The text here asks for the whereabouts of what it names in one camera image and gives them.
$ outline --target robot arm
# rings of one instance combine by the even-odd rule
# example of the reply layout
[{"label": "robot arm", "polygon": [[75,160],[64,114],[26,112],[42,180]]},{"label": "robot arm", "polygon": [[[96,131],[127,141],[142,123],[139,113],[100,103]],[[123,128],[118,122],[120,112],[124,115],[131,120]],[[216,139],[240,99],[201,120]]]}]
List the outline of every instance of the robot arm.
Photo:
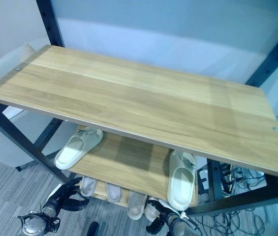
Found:
[{"label": "robot arm", "polygon": [[79,186],[76,184],[81,180],[82,177],[79,177],[63,184],[49,197],[41,212],[30,212],[28,215],[18,216],[22,223],[20,236],[43,236],[48,232],[56,233],[60,226],[60,219],[57,216],[61,209],[69,211],[84,209],[89,199],[79,201],[70,198],[77,193]]},{"label": "robot arm", "polygon": [[198,236],[195,233],[197,224],[186,216],[181,217],[178,212],[175,212],[167,207],[164,207],[160,202],[155,200],[149,200],[159,212],[160,215],[156,218],[151,225],[146,227],[148,233],[156,235],[166,223],[169,227],[167,236]]}]

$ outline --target lower wooden shelf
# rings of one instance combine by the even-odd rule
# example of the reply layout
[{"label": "lower wooden shelf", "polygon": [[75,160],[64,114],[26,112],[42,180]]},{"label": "lower wooden shelf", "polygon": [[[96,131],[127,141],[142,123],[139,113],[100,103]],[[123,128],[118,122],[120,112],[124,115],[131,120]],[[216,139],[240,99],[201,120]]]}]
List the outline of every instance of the lower wooden shelf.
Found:
[{"label": "lower wooden shelf", "polygon": [[[124,188],[120,205],[127,202],[129,190],[167,200],[170,153],[165,147],[104,133],[100,144],[69,170]],[[97,185],[94,196],[106,200],[104,183]],[[190,206],[198,202],[197,179],[194,186]]]}]

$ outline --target slipper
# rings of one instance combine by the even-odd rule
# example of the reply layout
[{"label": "slipper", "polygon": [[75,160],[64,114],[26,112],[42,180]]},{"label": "slipper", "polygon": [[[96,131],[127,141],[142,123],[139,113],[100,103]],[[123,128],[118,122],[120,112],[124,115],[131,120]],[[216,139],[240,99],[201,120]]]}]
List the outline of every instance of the slipper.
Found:
[{"label": "slipper", "polygon": [[106,191],[108,201],[111,203],[118,203],[121,198],[121,188],[117,185],[106,183]]},{"label": "slipper", "polygon": [[[149,200],[155,200],[158,201],[158,198],[155,197],[149,197]],[[152,206],[151,203],[148,203],[147,206],[145,207],[145,217],[153,222],[160,214],[160,212],[158,210],[156,210],[156,208],[154,206]]]},{"label": "slipper", "polygon": [[103,138],[99,129],[79,129],[75,131],[67,144],[57,153],[55,165],[60,170],[74,166],[87,152],[92,150]]},{"label": "slipper", "polygon": [[141,218],[146,199],[147,195],[130,191],[127,206],[127,214],[130,219],[138,220]]},{"label": "slipper", "polygon": [[97,179],[83,176],[80,191],[82,196],[90,197],[94,194],[96,189]]},{"label": "slipper", "polygon": [[195,170],[195,161],[191,154],[176,150],[171,153],[167,200],[176,210],[186,210],[191,203]]}]

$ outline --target wood grain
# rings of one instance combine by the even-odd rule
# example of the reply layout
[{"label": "wood grain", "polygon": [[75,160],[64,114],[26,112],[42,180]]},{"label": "wood grain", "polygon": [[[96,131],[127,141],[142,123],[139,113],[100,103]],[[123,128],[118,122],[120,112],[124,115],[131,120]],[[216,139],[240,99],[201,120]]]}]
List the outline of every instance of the wood grain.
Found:
[{"label": "wood grain", "polygon": [[[167,200],[170,153],[171,150],[165,147],[104,133],[100,144],[69,170]],[[197,186],[196,182],[191,206],[198,202]],[[95,193],[106,200],[106,189],[100,189]]]},{"label": "wood grain", "polygon": [[0,80],[0,103],[278,176],[259,88],[46,46]]}]

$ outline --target white chair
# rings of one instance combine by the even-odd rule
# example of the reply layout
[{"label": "white chair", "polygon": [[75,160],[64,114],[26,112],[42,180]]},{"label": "white chair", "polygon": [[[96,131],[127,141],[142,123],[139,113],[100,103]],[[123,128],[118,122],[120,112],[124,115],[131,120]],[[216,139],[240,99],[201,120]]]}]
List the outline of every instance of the white chair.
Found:
[{"label": "white chair", "polygon": [[[45,40],[36,41],[33,43],[35,48],[39,49],[44,46]],[[0,78],[6,73],[15,68],[20,62],[32,55],[35,50],[29,45],[17,48],[0,58]],[[32,142],[40,136],[42,131],[52,120],[48,117],[36,112],[25,111],[15,107],[7,107],[3,114]],[[54,133],[48,144],[43,149],[44,155],[49,155],[61,149],[69,140],[77,125],[71,122],[62,122],[60,127]],[[17,168],[20,171],[20,166],[33,161],[25,152],[18,148],[7,137],[0,133],[0,162]]]}]

